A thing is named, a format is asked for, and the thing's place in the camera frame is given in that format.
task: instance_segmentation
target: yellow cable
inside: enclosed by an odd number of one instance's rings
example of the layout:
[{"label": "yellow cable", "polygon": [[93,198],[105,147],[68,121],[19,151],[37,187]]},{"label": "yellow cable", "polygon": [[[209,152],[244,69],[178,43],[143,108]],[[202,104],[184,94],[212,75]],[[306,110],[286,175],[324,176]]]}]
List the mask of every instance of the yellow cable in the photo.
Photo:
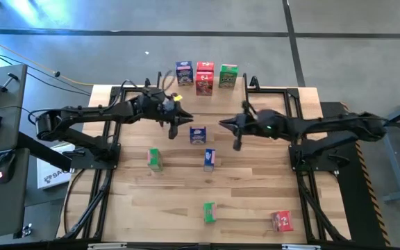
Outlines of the yellow cable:
[{"label": "yellow cable", "polygon": [[[33,63],[34,65],[37,65],[38,67],[41,67],[41,68],[47,70],[48,72],[51,72],[53,75],[56,73],[56,71],[54,71],[54,70],[52,70],[52,69],[49,69],[48,67],[46,67],[46,66],[44,66],[44,65],[41,65],[41,64],[38,63],[38,62],[35,62],[35,61],[33,61],[33,60],[30,60],[30,59],[28,59],[28,58],[26,58],[26,57],[24,57],[24,56],[18,54],[17,52],[15,52],[15,51],[9,49],[8,47],[6,47],[6,46],[4,46],[4,45],[2,45],[2,44],[0,44],[0,47],[3,48],[3,49],[5,49],[5,50],[7,50],[7,51],[9,51],[9,52],[11,52],[11,53],[13,53],[13,54],[15,54],[15,55],[17,55],[17,56],[19,56],[20,58],[23,58],[24,60],[27,60],[27,61]],[[67,78],[66,76],[63,76],[63,75],[60,75],[59,77],[61,77],[61,78],[63,78],[63,79],[66,79],[66,80],[68,80],[68,81],[71,82],[71,83],[75,83],[75,84],[79,84],[79,85],[84,85],[84,86],[93,86],[93,85],[98,85],[98,84],[99,84],[99,83],[82,83],[82,82],[80,82],[80,81],[75,81],[75,80],[72,80],[72,79],[70,79],[70,78]]]}]

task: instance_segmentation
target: green box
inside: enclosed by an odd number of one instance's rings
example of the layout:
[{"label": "green box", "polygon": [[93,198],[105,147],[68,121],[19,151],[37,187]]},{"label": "green box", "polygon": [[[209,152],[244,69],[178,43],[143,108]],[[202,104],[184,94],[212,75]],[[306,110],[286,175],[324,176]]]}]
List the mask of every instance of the green box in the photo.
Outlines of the green box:
[{"label": "green box", "polygon": [[205,222],[213,223],[217,220],[215,210],[215,202],[207,202],[203,205],[203,209],[205,211]]},{"label": "green box", "polygon": [[147,151],[147,165],[154,172],[160,172],[163,170],[163,161],[157,148],[152,148]]},{"label": "green box", "polygon": [[234,88],[239,67],[237,65],[223,64],[220,69],[219,88]]}]

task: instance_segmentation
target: computer mouse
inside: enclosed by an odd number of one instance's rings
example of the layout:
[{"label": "computer mouse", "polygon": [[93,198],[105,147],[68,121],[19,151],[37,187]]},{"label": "computer mouse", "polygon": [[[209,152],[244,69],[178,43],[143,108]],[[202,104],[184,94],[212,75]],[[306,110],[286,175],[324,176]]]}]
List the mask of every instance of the computer mouse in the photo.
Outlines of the computer mouse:
[{"label": "computer mouse", "polygon": [[9,182],[15,173],[15,151],[11,150],[0,156],[0,184]]}]

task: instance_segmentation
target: yellow and black tape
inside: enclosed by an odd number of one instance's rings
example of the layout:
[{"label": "yellow and black tape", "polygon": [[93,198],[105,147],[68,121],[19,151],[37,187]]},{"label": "yellow and black tape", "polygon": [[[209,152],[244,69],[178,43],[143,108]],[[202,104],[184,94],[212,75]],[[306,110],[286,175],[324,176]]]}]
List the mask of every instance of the yellow and black tape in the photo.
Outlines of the yellow and black tape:
[{"label": "yellow and black tape", "polygon": [[[342,106],[344,106],[344,109],[347,112],[350,112],[348,106],[345,103],[341,102],[341,104],[342,104]],[[384,222],[384,220],[382,218],[382,212],[381,212],[381,209],[379,208],[378,200],[376,198],[376,195],[374,194],[372,181],[369,178],[369,174],[368,174],[368,171],[367,171],[367,166],[365,164],[364,156],[362,154],[362,150],[360,149],[359,142],[356,142],[356,151],[358,153],[360,166],[362,167],[362,171],[363,171],[363,174],[364,174],[364,177],[365,177],[365,182],[366,182],[367,187],[368,187],[369,196],[372,199],[373,208],[376,211],[376,217],[378,219],[379,227],[381,228],[381,231],[382,231],[382,236],[383,236],[383,239],[385,241],[385,245],[387,247],[389,247],[389,246],[391,246],[390,239],[388,237],[387,229],[385,227],[385,222]]]}]

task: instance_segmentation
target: red cereal box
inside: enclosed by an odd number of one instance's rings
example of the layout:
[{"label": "red cereal box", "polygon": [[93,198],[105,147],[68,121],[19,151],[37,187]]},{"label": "red cereal box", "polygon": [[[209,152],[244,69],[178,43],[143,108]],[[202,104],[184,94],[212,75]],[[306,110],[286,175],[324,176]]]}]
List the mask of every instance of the red cereal box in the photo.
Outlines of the red cereal box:
[{"label": "red cereal box", "polygon": [[214,73],[214,62],[197,62],[197,72]]},{"label": "red cereal box", "polygon": [[293,231],[290,211],[273,212],[272,226],[276,232]]},{"label": "red cereal box", "polygon": [[213,95],[214,73],[197,72],[195,77],[195,86],[197,95]]}]

